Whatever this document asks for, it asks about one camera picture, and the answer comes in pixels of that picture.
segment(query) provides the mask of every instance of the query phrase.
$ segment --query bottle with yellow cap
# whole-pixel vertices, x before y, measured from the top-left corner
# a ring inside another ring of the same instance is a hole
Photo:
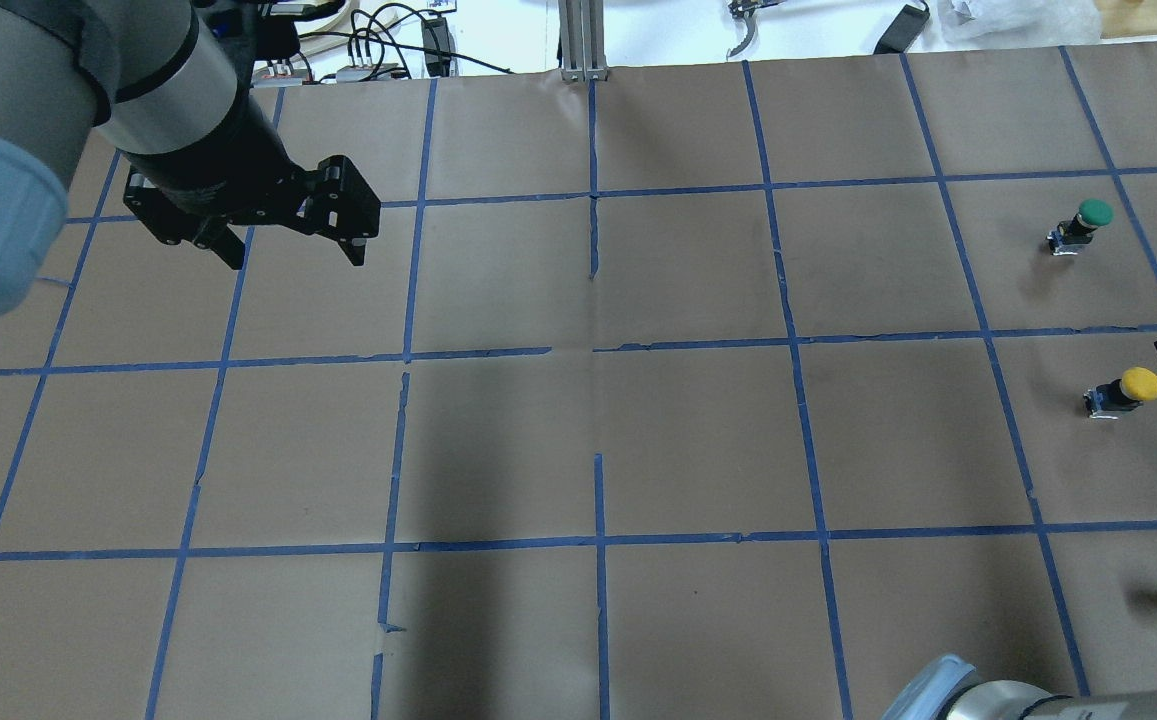
[[[1085,200],[1076,210],[1076,218],[1063,220],[1049,232],[1049,251],[1054,255],[1076,255],[1095,242],[1098,228],[1112,225],[1112,206],[1103,200]]]
[[[1090,418],[1114,420],[1144,402],[1157,398],[1157,374],[1147,368],[1130,368],[1117,381],[1085,391]]]

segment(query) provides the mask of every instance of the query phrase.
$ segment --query black tag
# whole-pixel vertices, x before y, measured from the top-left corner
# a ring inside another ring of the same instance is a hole
[[[880,36],[875,54],[906,53],[912,42],[916,42],[916,37],[924,30],[927,22],[929,22],[929,3],[926,3],[923,9],[904,5],[902,12],[898,13],[898,17],[889,23],[889,29]]]

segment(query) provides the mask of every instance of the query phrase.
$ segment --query white surface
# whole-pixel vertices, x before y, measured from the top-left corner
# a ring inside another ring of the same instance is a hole
[[[1066,0],[1049,0],[1062,3]],[[447,15],[454,29],[454,50],[502,65],[515,72],[541,72],[557,66],[558,0],[463,0]],[[364,0],[371,9],[379,1]],[[738,59],[831,58],[870,54],[880,32],[897,17],[902,0],[784,0],[756,13],[756,39]],[[401,44],[422,45],[418,20],[398,31]],[[729,17],[725,0],[605,0],[605,53],[617,65],[690,65],[723,63],[742,41],[743,25]],[[1126,38],[1157,41],[1157,36]],[[938,15],[912,46],[912,53],[965,50],[949,45],[939,32]],[[406,51],[415,76],[426,78],[422,53]],[[342,67],[346,51],[314,59],[317,76]],[[456,73],[494,74],[472,63],[456,61]]]

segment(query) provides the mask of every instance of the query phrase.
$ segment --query cutting board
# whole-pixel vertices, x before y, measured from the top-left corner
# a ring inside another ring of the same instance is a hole
[[[1157,35],[1157,0],[1095,0],[1103,14],[1103,37]]]

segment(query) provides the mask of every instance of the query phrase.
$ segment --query green bottle cap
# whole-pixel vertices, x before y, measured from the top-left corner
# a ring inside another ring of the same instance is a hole
[[[1103,200],[1085,200],[1081,203],[1077,213],[1079,213],[1081,222],[1095,228],[1112,225],[1112,218],[1114,216],[1112,206]]]

